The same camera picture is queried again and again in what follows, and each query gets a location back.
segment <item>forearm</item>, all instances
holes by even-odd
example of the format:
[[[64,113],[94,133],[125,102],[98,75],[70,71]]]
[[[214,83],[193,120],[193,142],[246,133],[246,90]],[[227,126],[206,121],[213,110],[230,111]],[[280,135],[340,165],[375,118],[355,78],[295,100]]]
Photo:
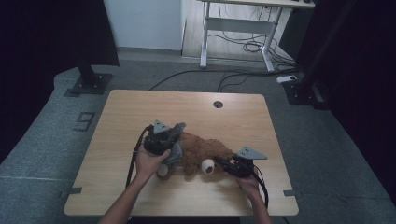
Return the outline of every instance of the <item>forearm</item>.
[[[248,197],[251,202],[253,210],[253,216],[256,220],[256,224],[272,224],[270,215],[268,214],[267,208],[265,207],[264,201],[260,193],[256,193]]]
[[[148,178],[134,178],[128,188],[120,195],[120,197],[111,205],[99,223],[122,223],[128,220],[137,196],[141,189],[146,185]]]

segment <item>floor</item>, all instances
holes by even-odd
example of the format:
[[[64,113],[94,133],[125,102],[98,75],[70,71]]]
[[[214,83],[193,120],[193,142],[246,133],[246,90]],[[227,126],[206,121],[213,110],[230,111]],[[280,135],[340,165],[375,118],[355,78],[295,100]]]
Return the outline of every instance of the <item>floor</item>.
[[[0,223],[98,221],[99,217],[69,217],[63,210],[111,90],[148,90],[173,74],[195,71],[154,90],[214,92],[224,75],[219,71],[261,71],[257,64],[215,60],[202,72],[196,59],[121,52],[120,67],[94,67],[95,72],[113,75],[105,93],[79,97],[64,97],[78,79],[78,70],[59,74],[48,103],[0,166]],[[280,76],[249,77],[243,83],[246,76],[233,77],[228,84],[241,84],[223,89],[262,94],[266,99],[300,208],[294,217],[272,217],[274,223],[395,223],[395,206],[332,113],[290,105],[276,83]],[[95,114],[87,132],[73,131],[81,112]],[[240,217],[240,222],[253,219]]]

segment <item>black stand base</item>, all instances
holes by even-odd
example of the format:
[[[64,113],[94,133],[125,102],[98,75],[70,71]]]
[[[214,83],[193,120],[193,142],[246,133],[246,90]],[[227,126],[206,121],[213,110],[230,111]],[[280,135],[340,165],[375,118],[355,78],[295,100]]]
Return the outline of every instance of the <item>black stand base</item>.
[[[106,86],[110,81],[112,75],[111,74],[102,74],[95,73],[94,74],[94,82],[93,84],[86,84],[82,77],[80,77],[73,89],[68,89],[64,96],[66,97],[79,97],[81,94],[96,94],[103,95],[105,92]]]
[[[311,91],[308,94],[299,94],[298,82],[285,82],[282,84],[291,105],[312,105],[318,110],[328,110],[326,103],[318,100],[318,92]]]

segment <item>brown teddy bear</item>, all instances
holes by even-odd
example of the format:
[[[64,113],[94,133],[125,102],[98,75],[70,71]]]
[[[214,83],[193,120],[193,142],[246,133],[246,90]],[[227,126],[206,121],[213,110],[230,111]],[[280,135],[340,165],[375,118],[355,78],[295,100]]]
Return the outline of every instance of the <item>brown teddy bear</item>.
[[[184,167],[185,175],[192,175],[200,169],[207,175],[223,172],[222,166],[216,165],[213,158],[219,156],[230,161],[235,155],[217,139],[205,140],[197,135],[183,132],[179,141],[183,149],[183,158],[180,162],[161,165],[157,172],[160,179],[169,179],[178,165]]]

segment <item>standing desk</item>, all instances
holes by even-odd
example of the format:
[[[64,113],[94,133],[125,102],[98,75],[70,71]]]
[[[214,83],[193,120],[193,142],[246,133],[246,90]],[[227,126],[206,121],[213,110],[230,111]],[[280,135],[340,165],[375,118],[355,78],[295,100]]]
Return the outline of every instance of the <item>standing desk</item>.
[[[222,108],[214,102],[222,102]],[[185,132],[216,138],[234,152],[252,147],[268,157],[254,161],[269,193],[269,214],[294,216],[294,196],[265,99],[258,94],[112,91],[98,121],[64,212],[69,216],[101,216],[125,188],[134,146],[143,129],[159,119],[168,126],[187,124]],[[141,191],[132,216],[251,216],[244,192],[234,177],[177,169],[169,180],[153,176]]]
[[[299,7],[299,8],[313,8],[315,4],[311,1],[305,3],[303,0],[298,2],[292,0],[200,0],[206,3],[205,11],[205,24],[204,24],[204,42],[201,46],[201,68],[206,68],[207,61],[207,32],[209,30],[215,31],[229,31],[239,33],[251,33],[268,35],[266,38],[264,48],[262,48],[262,57],[264,58],[265,65],[269,72],[274,72],[274,67],[269,55],[269,48],[274,38],[277,24],[284,7]],[[210,3],[226,3],[238,5],[255,5],[255,6],[268,6],[279,7],[276,17],[273,21],[248,21],[248,20],[235,20],[226,18],[213,18],[209,16]]]

